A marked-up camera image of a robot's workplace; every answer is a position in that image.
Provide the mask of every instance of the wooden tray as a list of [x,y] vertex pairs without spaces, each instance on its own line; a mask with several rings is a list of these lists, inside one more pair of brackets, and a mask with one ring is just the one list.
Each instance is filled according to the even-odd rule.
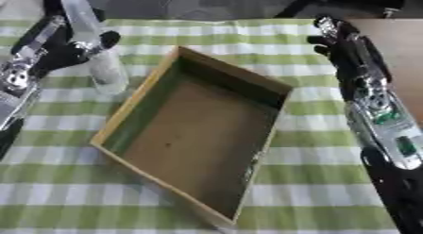
[[233,226],[291,87],[177,47],[91,144],[215,226]]

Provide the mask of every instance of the gingham tablecloth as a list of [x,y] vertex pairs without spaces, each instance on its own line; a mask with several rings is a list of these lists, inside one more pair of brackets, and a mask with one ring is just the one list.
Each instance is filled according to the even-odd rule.
[[[2,55],[34,22],[1,21]],[[135,89],[173,45],[295,86],[239,219],[238,233],[398,233],[361,166],[334,68],[310,20],[108,21]],[[99,95],[86,66],[53,72],[0,164],[0,231],[205,233],[160,194],[117,174],[88,145],[124,96]]]

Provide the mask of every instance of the robotic hand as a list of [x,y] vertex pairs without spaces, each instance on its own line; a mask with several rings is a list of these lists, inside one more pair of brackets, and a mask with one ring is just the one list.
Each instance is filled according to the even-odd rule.
[[314,50],[337,68],[348,125],[383,204],[403,234],[423,233],[423,133],[391,91],[392,76],[374,44],[329,15],[314,21]]
[[40,97],[43,78],[53,70],[84,63],[120,40],[117,32],[108,31],[100,35],[98,45],[70,42],[73,30],[60,1],[44,3],[46,16],[14,44],[11,56],[0,65],[0,160],[19,134],[30,107]]

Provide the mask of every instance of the black robotic finger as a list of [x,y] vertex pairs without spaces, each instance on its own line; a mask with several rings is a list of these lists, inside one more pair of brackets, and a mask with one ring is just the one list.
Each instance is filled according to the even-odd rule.
[[74,43],[56,47],[42,57],[30,73],[38,78],[43,78],[50,71],[84,63],[88,61],[87,58],[83,58],[84,52]]
[[323,36],[311,35],[307,37],[307,42],[311,44],[322,44],[329,46],[328,41]]
[[24,119],[18,119],[7,130],[0,131],[0,160],[3,159],[8,149],[14,143],[23,125]]
[[326,47],[326,46],[322,46],[322,45],[315,46],[314,51],[315,51],[315,53],[323,55],[323,56],[328,56],[329,53],[330,53],[329,48]]
[[389,72],[383,57],[381,56],[381,52],[376,48],[375,44],[373,44],[373,42],[370,41],[367,37],[363,37],[363,39],[371,58],[375,60],[375,63],[377,63],[381,67],[381,70],[383,71],[388,83],[391,83],[392,75]]

